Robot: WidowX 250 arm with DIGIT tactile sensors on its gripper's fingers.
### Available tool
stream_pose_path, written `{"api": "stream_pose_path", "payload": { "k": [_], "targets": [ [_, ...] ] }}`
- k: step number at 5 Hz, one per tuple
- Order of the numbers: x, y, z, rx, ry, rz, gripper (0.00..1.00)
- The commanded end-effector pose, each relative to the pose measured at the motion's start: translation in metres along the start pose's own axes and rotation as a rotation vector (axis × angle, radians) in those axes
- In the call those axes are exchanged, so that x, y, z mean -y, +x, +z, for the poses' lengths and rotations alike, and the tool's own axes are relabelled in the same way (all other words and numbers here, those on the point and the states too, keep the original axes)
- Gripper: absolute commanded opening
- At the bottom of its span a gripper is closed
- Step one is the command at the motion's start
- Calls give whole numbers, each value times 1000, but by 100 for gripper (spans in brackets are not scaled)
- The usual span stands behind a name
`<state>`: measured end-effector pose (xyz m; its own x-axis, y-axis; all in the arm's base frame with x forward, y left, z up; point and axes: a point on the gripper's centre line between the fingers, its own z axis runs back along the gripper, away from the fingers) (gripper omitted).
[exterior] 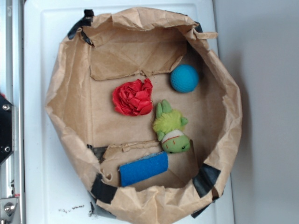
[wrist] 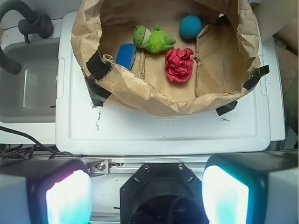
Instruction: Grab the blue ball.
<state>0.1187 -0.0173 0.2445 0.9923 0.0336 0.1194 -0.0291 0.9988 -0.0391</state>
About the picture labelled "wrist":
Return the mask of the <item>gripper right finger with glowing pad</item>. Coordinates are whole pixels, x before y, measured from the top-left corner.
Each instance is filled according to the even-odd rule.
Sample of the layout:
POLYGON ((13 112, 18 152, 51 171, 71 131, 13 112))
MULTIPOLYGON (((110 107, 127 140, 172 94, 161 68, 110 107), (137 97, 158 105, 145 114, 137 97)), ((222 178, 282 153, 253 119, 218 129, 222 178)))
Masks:
POLYGON ((214 154, 202 198, 212 224, 297 224, 299 154, 214 154))

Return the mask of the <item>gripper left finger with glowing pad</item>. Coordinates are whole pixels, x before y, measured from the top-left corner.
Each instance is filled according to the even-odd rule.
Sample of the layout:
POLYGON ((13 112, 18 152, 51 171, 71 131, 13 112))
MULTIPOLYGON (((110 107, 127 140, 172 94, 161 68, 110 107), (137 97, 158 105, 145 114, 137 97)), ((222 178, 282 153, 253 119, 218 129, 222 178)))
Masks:
POLYGON ((87 224, 93 182, 78 159, 0 162, 2 224, 87 224))

